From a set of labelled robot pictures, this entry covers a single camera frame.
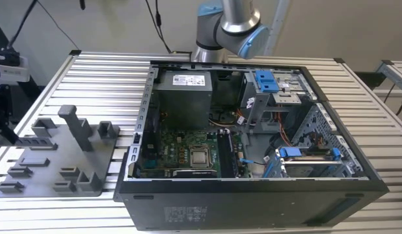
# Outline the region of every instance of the gray power supply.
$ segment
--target gray power supply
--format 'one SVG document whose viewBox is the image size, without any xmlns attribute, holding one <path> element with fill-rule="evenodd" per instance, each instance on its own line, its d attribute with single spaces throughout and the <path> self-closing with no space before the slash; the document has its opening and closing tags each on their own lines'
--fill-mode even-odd
<svg viewBox="0 0 402 234">
<path fill-rule="evenodd" d="M 163 124 L 177 130 L 206 128 L 213 94 L 210 72 L 166 71 L 159 79 L 154 93 L 159 97 Z"/>
</svg>

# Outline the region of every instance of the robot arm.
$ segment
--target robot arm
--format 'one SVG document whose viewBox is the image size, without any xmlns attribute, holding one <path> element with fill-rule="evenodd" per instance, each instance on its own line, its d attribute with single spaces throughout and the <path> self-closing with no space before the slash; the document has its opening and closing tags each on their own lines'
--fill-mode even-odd
<svg viewBox="0 0 402 234">
<path fill-rule="evenodd" d="M 269 38 L 261 13 L 252 0 L 214 0 L 199 6 L 197 50 L 191 60 L 224 62 L 225 49 L 252 59 Z"/>
</svg>

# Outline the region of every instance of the white wall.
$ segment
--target white wall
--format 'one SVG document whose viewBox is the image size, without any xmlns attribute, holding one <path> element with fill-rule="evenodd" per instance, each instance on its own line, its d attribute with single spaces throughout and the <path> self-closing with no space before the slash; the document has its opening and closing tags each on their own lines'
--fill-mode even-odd
<svg viewBox="0 0 402 234">
<path fill-rule="evenodd" d="M 42 0 L 59 26 L 82 50 L 166 53 L 145 0 Z M 159 0 L 165 39 L 173 50 L 193 51 L 197 37 L 198 5 L 205 0 Z M 15 34 L 31 0 L 0 0 L 0 26 L 8 38 Z M 155 1 L 150 0 L 153 10 Z M 272 24 L 277 0 L 254 0 L 262 22 Z M 36 5 L 15 43 L 30 59 L 31 72 L 46 85 L 75 49 L 46 11 Z"/>
<path fill-rule="evenodd" d="M 356 71 L 402 60 L 402 0 L 292 0 L 274 55 L 342 58 Z"/>
</svg>

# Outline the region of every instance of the white label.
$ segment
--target white label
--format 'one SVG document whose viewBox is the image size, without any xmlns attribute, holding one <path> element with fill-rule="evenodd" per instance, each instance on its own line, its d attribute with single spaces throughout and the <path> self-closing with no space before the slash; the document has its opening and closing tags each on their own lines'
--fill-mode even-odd
<svg viewBox="0 0 402 234">
<path fill-rule="evenodd" d="M 205 76 L 175 75 L 173 85 L 206 86 Z"/>
<path fill-rule="evenodd" d="M 242 125 L 242 124 L 244 124 L 244 122 L 245 122 L 245 117 L 244 117 L 244 116 L 241 116 L 241 117 L 240 117 L 240 119 L 238 119 L 238 124 L 241 124 L 241 125 Z"/>
</svg>

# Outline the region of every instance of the motherboard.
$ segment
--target motherboard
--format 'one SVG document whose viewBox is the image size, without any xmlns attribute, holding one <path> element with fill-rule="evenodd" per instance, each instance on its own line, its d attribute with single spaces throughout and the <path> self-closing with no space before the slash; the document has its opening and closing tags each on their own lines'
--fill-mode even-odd
<svg viewBox="0 0 402 234">
<path fill-rule="evenodd" d="M 143 178 L 222 178 L 248 174 L 238 160 L 244 157 L 244 146 L 237 132 L 163 131 L 159 149 L 157 158 L 143 157 Z"/>
</svg>

